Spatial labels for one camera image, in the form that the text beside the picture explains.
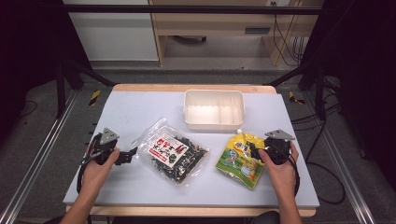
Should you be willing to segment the black curtain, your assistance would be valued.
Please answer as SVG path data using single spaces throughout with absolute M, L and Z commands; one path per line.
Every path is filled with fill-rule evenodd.
M 353 133 L 396 190 L 396 0 L 324 0 L 304 52 L 340 80 Z
M 7 136 L 25 105 L 28 91 L 55 79 L 58 65 L 50 36 L 39 27 L 42 18 L 62 53 L 86 68 L 91 65 L 67 12 L 40 9 L 63 0 L 0 0 L 0 141 Z

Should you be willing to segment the yellow green spout pouch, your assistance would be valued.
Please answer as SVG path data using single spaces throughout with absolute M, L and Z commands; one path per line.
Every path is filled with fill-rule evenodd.
M 216 163 L 216 168 L 248 189 L 254 189 L 259 182 L 265 163 L 251 157 L 247 141 L 257 147 L 265 146 L 264 139 L 252 133 L 237 133 L 225 145 Z

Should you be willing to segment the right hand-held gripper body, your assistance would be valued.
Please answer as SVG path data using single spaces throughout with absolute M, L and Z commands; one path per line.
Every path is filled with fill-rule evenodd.
M 290 142 L 294 137 L 283 130 L 274 130 L 265 134 L 265 151 L 276 165 L 285 163 L 290 157 Z

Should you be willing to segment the white plastic divided container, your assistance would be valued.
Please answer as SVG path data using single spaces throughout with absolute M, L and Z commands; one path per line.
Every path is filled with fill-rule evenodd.
M 236 131 L 246 110 L 241 91 L 188 90 L 184 97 L 187 126 L 200 131 Z

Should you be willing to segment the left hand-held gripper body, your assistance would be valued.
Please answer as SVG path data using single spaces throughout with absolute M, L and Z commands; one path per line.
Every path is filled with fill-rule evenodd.
M 82 164 L 85 165 L 90 161 L 95 161 L 97 164 L 103 165 L 116 147 L 118 138 L 119 136 L 116 133 L 104 128 L 89 143 L 88 151 L 82 159 Z

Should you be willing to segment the black horizontal frame bar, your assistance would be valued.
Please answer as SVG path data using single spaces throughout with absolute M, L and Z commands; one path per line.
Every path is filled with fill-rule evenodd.
M 64 5 L 67 12 L 82 13 L 192 13 L 192 14 L 265 14 L 319 15 L 320 7 L 233 7 L 233 6 L 176 6 L 176 5 Z

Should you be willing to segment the clear bag of dried seaweed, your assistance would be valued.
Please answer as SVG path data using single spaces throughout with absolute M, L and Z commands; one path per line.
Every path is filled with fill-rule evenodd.
M 158 119 L 135 139 L 131 148 L 156 175 L 186 188 L 200 174 L 210 149 Z

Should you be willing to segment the white table mat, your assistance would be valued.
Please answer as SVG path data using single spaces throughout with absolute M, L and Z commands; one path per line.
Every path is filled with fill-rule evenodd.
M 183 92 L 113 91 L 94 133 L 105 127 L 117 133 L 117 146 L 127 150 L 146 129 L 160 118 L 186 134 L 192 141 L 209 148 L 199 174 L 188 186 L 177 186 L 143 161 L 142 154 L 131 163 L 113 166 L 96 200 L 97 205 L 192 205 L 192 206 L 277 206 L 268 173 L 262 172 L 254 189 L 226 176 L 215 166 L 226 143 L 235 132 L 195 132 L 184 121 Z M 295 136 L 282 95 L 244 93 L 246 115 L 241 129 L 264 137 L 283 130 Z M 319 207 L 316 191 L 304 160 L 298 160 L 301 185 L 296 196 L 299 207 Z

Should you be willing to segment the aluminium floor rail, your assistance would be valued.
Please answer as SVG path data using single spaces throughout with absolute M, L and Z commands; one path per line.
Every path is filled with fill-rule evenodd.
M 350 173 L 349 169 L 347 168 L 347 164 L 339 153 L 338 148 L 324 123 L 321 124 L 319 136 L 322 138 L 322 142 L 328 151 L 334 169 L 345 187 L 346 196 L 348 197 L 348 200 L 360 224 L 376 224 L 374 216 L 372 215 L 370 208 L 364 200 L 361 191 L 352 176 L 352 173 Z
M 0 215 L 0 224 L 13 224 L 18 213 L 21 211 L 31 188 L 33 187 L 43 164 L 45 163 L 48 155 L 50 154 L 53 145 L 55 144 L 59 133 L 61 132 L 74 104 L 78 97 L 79 91 L 71 90 L 69 97 L 65 104 L 65 109 L 61 115 L 53 122 L 49 133 L 47 134 L 44 142 L 38 150 L 35 158 L 33 159 L 28 171 L 25 173 L 23 180 L 18 186 L 16 192 L 8 203 L 7 207 Z

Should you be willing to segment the person's left hand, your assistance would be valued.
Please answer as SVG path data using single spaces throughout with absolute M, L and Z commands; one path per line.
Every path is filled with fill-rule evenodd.
M 120 150 L 116 147 L 104 164 L 100 165 L 95 161 L 90 161 L 82 177 L 80 192 L 83 194 L 91 193 L 97 195 L 119 155 Z

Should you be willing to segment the white cabinet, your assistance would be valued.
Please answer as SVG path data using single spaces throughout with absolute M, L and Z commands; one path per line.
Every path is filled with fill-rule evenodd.
M 157 61 L 149 13 L 70 13 L 90 61 Z

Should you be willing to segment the wooden table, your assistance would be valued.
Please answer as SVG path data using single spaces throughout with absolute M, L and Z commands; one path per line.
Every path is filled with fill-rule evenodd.
M 227 90 L 244 93 L 276 93 L 271 86 L 248 85 L 162 85 L 162 84 L 120 84 L 112 91 L 165 91 Z M 172 205 L 97 205 L 91 210 L 93 216 L 140 216 L 140 217 L 253 217 L 264 211 L 277 210 L 277 206 L 172 206 Z M 316 207 L 298 207 L 302 217 L 312 217 Z

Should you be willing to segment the person's dark clothing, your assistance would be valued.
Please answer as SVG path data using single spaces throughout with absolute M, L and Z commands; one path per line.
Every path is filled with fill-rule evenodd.
M 280 224 L 280 217 L 277 211 L 269 211 L 253 217 L 247 224 Z

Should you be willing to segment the yellow black tape strip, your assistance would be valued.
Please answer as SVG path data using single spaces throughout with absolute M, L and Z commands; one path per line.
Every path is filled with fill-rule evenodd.
M 305 105 L 305 100 L 296 99 L 295 96 L 294 96 L 293 91 L 289 91 L 289 99 L 290 99 L 290 102 L 293 102 L 293 103 L 296 103 L 296 104 L 299 104 L 299 105 Z
M 95 105 L 95 103 L 96 103 L 96 101 L 97 101 L 97 99 L 99 97 L 100 92 L 101 92 L 100 90 L 95 90 L 93 92 L 91 100 L 89 101 L 89 105 Z

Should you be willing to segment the black metal stand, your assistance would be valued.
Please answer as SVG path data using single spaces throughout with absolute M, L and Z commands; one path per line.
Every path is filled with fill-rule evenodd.
M 70 84 L 73 90 L 80 90 L 84 83 L 79 76 L 80 74 L 85 74 L 100 83 L 108 86 L 114 87 L 117 85 L 116 82 L 113 82 L 105 77 L 100 76 L 96 72 L 94 72 L 91 68 L 88 68 L 76 61 L 65 61 L 59 63 L 55 70 L 56 74 L 56 87 L 57 87 L 57 102 L 58 102 L 58 111 L 56 118 L 59 119 L 62 114 L 65 113 L 66 110 L 66 99 L 65 99 L 65 90 L 64 90 L 64 81 Z
M 286 80 L 302 75 L 298 87 L 301 91 L 306 91 L 315 85 L 315 112 L 319 119 L 325 120 L 325 109 L 323 100 L 324 89 L 324 70 L 318 63 L 303 63 L 300 66 L 289 71 L 286 75 L 279 77 L 268 83 L 268 86 L 277 87 Z

